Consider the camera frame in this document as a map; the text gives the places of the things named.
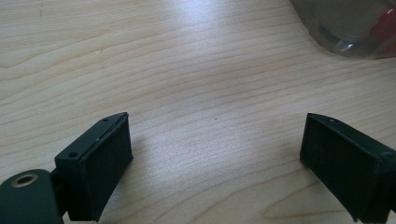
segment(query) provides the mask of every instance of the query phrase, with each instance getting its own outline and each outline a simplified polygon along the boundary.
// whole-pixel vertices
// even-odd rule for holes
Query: plastic container
[[[323,48],[353,58],[396,56],[396,0],[290,0]]]

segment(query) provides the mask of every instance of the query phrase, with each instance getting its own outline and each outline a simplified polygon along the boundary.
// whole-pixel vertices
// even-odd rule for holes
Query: wooden table
[[[319,47],[287,0],[2,0],[0,181],[126,111],[100,223],[353,223],[299,162],[305,117],[396,148],[395,73]]]

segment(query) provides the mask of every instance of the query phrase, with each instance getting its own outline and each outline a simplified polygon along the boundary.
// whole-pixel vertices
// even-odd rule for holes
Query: black plastic part
[[[98,221],[132,159],[127,113],[98,121],[58,154],[57,173],[70,193],[70,219]]]
[[[393,149],[337,119],[308,114],[300,157],[355,221],[385,223],[395,211]]]
[[[48,171],[25,171],[0,186],[0,224],[25,223],[64,223]]]

